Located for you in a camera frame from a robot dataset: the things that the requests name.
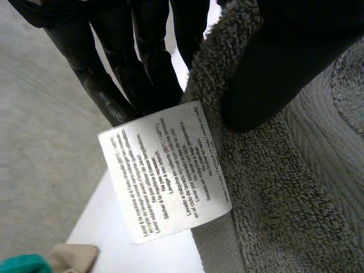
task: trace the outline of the white care label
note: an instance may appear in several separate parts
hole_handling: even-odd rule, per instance
[[[132,243],[202,225],[231,209],[199,101],[120,125],[99,139]]]

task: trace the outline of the towel fabric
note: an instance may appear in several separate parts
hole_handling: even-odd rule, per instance
[[[237,134],[222,124],[220,102],[261,22],[255,1],[228,4],[183,99],[204,107],[233,202],[193,229],[205,271],[363,272],[364,39],[272,120]]]

